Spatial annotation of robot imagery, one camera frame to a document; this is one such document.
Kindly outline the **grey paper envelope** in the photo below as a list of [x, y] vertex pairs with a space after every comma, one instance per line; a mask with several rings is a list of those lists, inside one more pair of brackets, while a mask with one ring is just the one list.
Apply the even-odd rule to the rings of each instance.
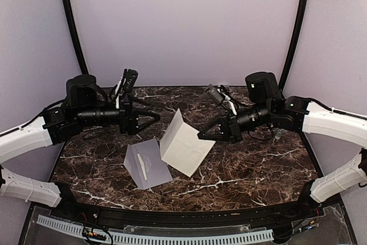
[[[138, 153], [146, 159], [147, 181], [144, 180], [137, 157]], [[161, 160], [160, 148], [156, 139], [128, 145], [123, 164], [140, 190], [150, 189], [173, 180], [169, 168]]]

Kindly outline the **beige ornate letter paper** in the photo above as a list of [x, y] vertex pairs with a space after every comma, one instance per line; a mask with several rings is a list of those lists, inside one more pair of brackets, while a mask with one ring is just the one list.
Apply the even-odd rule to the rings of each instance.
[[181, 110], [177, 110], [159, 142], [161, 160], [191, 177], [215, 144], [199, 139], [197, 134], [198, 130], [185, 123]]
[[144, 176], [144, 180], [147, 181], [146, 159], [145, 157], [142, 157], [139, 153], [137, 154], [137, 157]]

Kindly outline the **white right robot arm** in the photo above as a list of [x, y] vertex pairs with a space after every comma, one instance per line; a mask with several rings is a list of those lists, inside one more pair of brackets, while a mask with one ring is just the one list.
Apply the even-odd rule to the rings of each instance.
[[285, 98], [271, 72], [256, 72], [245, 78], [251, 106], [230, 98], [234, 108], [227, 108], [213, 118], [198, 134], [198, 138], [208, 141], [236, 143], [243, 134], [250, 134], [260, 126], [282, 129], [307, 137], [317, 137], [320, 146], [329, 156], [332, 142], [346, 149], [358, 149], [358, 153], [348, 154], [341, 161], [335, 161], [335, 168], [327, 175], [307, 182], [293, 205], [293, 214], [304, 219], [315, 205], [344, 192], [358, 184], [366, 184], [366, 116], [329, 107], [313, 98], [290, 96]]

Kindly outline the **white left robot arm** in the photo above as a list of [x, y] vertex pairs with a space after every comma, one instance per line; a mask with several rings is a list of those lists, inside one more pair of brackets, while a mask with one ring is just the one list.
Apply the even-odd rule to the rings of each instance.
[[[138, 73], [123, 72], [110, 93], [97, 85], [93, 75], [79, 75], [66, 82], [66, 97], [45, 107], [30, 121], [1, 133], [1, 163], [29, 151], [56, 146], [90, 127], [118, 126], [122, 134], [135, 135], [160, 120], [157, 113], [134, 107], [147, 106], [132, 96]], [[58, 207], [69, 220], [81, 208], [67, 184], [42, 182], [1, 167], [1, 196]]]

